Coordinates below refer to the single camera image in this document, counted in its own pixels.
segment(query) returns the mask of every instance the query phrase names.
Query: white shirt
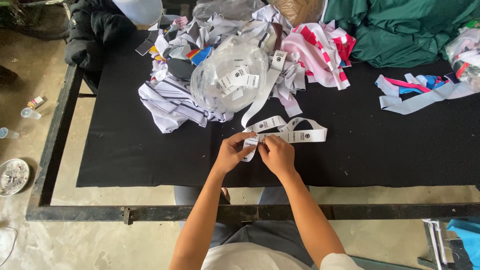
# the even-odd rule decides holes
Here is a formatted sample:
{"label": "white shirt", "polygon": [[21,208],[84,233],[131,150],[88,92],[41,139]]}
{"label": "white shirt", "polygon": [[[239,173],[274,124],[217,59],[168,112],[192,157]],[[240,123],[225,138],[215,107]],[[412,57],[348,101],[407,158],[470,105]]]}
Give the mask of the white shirt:
{"label": "white shirt", "polygon": [[[254,243],[232,243],[208,250],[202,270],[312,270],[291,255]],[[345,254],[327,255],[320,270],[363,270]]]}

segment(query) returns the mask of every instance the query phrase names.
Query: hand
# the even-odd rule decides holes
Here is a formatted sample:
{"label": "hand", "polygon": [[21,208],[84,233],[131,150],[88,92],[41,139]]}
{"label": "hand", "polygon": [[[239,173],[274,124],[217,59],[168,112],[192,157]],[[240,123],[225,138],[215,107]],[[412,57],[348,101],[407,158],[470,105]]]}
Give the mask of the hand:
{"label": "hand", "polygon": [[254,137],[255,135],[255,132],[240,132],[228,139],[223,140],[212,171],[215,170],[216,172],[223,174],[231,171],[240,162],[240,160],[242,160],[256,148],[255,146],[249,146],[242,149],[240,152],[237,152],[237,149],[241,149],[243,147],[243,144],[240,142],[247,138]]}
{"label": "hand", "polygon": [[280,179],[295,173],[293,161],[295,149],[284,139],[270,135],[265,137],[263,144],[258,145],[258,152],[262,156],[265,165]]}

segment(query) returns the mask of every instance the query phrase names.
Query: metal dish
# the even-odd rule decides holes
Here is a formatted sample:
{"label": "metal dish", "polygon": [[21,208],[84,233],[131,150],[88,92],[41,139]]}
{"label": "metal dish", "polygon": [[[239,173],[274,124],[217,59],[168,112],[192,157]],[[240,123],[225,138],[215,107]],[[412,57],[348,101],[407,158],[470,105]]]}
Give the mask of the metal dish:
{"label": "metal dish", "polygon": [[30,167],[21,159],[12,159],[0,165],[0,196],[19,193],[30,178]]}

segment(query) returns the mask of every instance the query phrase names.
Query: grey pants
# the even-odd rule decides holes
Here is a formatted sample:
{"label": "grey pants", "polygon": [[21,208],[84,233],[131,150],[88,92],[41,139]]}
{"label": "grey pants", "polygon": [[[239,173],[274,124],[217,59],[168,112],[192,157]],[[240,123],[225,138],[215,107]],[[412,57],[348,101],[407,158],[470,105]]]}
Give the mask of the grey pants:
{"label": "grey pants", "polygon": [[[202,187],[173,186],[176,205],[194,205]],[[230,204],[220,192],[219,204]],[[282,186],[266,187],[260,194],[258,204],[290,204]],[[308,254],[294,221],[253,221],[242,223],[215,223],[210,248],[230,243],[250,242],[292,255],[308,266],[313,260]]]}

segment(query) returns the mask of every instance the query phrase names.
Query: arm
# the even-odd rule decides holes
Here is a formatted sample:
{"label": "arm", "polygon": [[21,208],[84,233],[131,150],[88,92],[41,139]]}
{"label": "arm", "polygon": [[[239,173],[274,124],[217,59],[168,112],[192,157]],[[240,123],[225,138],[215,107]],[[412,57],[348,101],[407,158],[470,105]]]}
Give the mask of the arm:
{"label": "arm", "polygon": [[265,143],[268,149],[259,145],[258,151],[285,188],[303,244],[317,267],[330,253],[344,254],[340,239],[293,166],[293,146],[275,135],[266,137]]}
{"label": "arm", "polygon": [[253,136],[255,132],[241,132],[223,140],[215,164],[177,239],[169,270],[199,270],[202,267],[212,241],[223,178],[255,149],[236,150],[239,142]]}

